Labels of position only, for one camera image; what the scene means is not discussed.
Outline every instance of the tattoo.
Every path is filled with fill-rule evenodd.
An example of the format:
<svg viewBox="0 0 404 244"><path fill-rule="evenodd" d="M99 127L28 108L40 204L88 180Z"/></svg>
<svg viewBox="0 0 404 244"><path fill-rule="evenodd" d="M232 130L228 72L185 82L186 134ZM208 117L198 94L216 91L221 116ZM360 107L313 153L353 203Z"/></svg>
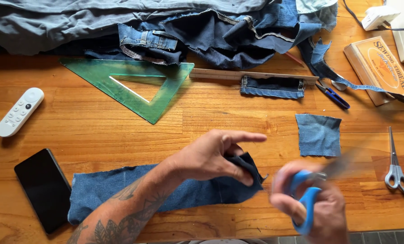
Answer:
<svg viewBox="0 0 404 244"><path fill-rule="evenodd" d="M72 236L68 239L67 244L77 244L82 230L86 229L89 225L83 226L83 223L79 224L77 228L72 233Z"/></svg>
<svg viewBox="0 0 404 244"><path fill-rule="evenodd" d="M145 199L143 209L123 218L117 225L109 219L106 227L101 220L95 227L94 239L97 244L132 244L145 227L149 219L167 199L169 194L157 194L153 200Z"/></svg>
<svg viewBox="0 0 404 244"><path fill-rule="evenodd" d="M122 189L120 192L116 193L114 196L111 197L111 199L116 199L118 198L119 200L128 200L132 198L134 195L134 191L136 188L139 186L140 182L145 176L140 177L138 180L133 182L131 185L125 187Z"/></svg>

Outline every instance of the blue-handled scissors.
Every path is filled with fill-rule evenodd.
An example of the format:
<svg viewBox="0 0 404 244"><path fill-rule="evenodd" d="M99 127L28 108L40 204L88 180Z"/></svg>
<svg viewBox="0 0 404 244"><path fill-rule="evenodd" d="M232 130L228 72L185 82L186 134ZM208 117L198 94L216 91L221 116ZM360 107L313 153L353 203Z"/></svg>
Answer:
<svg viewBox="0 0 404 244"><path fill-rule="evenodd" d="M321 188L318 187L321 181L342 173L347 165L352 160L352 151L343 154L339 158L336 158L331 163L326 165L320 172L310 172L302 170L292 177L291 184L285 190L285 193L295 197L297 188L305 181L312 180L314 182L312 187L309 187L304 192L303 196L298 200L306 208L306 219L301 225L298 225L293 219L292 224L295 230L301 235L308 235L313 226L313 205L317 201L317 195L321 192Z"/></svg>
<svg viewBox="0 0 404 244"><path fill-rule="evenodd" d="M324 86L322 81L319 81L321 83L321 86L318 84L315 84L327 97L330 97L339 107L343 109L349 109L350 105L342 99L335 91L333 91L331 88Z"/></svg>
<svg viewBox="0 0 404 244"><path fill-rule="evenodd" d="M389 173L386 175L384 182L390 188L399 188L404 192L404 174L402 173L401 167L398 163L398 157L396 156L395 143L393 141L392 127L389 127L389 138L390 138L390 168Z"/></svg>

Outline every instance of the smartphone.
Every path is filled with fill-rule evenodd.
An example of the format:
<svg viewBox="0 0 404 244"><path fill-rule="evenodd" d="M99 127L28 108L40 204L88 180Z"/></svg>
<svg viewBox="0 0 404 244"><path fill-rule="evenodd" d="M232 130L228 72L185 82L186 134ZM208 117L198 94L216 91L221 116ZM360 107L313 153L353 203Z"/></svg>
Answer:
<svg viewBox="0 0 404 244"><path fill-rule="evenodd" d="M35 153L14 171L47 234L68 222L71 187L50 149Z"/></svg>

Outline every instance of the white plug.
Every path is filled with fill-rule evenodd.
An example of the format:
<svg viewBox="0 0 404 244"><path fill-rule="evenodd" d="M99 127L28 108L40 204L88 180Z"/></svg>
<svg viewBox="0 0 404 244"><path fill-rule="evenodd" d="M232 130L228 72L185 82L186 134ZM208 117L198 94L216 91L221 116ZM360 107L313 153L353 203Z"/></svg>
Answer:
<svg viewBox="0 0 404 244"><path fill-rule="evenodd" d="M362 20L363 28L366 31L378 29L378 26L384 26L384 22L390 23L401 12L391 6L383 5L370 7L366 10L366 17Z"/></svg>

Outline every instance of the wooden table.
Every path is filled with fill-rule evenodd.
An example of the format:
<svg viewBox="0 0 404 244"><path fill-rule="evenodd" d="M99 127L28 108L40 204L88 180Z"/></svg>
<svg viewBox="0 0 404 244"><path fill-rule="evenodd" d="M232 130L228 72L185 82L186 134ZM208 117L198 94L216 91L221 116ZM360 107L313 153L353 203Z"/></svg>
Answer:
<svg viewBox="0 0 404 244"><path fill-rule="evenodd" d="M371 5L381 5L377 0L347 2L360 19ZM333 41L325 56L327 63L360 84L343 47L378 35L396 53L390 31L365 32L340 4L337 27L332 33L321 31L315 38ZM297 48L291 52L300 56ZM196 68L211 68L194 56L188 61L196 63ZM251 71L312 75L307 67L279 54ZM129 86L147 98L156 87ZM257 131L267 134L268 141L241 146L250 152L262 175L270 174L264 182L269 191L272 175L288 161L300 158L296 113L343 119L342 150L370 139L358 159L357 169L361 170L336 182L345 196L349 229L404 228L404 197L400 191L390 193L383 182L389 167L389 125L404 171L404 104L398 101L377 108L366 91L348 89L341 96L351 109L343 111L314 86L306 88L303 99L292 100L242 96L237 81L187 80L167 112L151 125L60 65L56 56L0 55L0 120L30 87L41 88L44 101L16 135L0 137L1 244L64 243L74 230L66 225L47 237L16 179L14 166L43 148L52 150L71 182L73 173L159 163L212 128ZM270 206L267 191L242 204L156 214L138 242L295 235L290 218Z"/></svg>

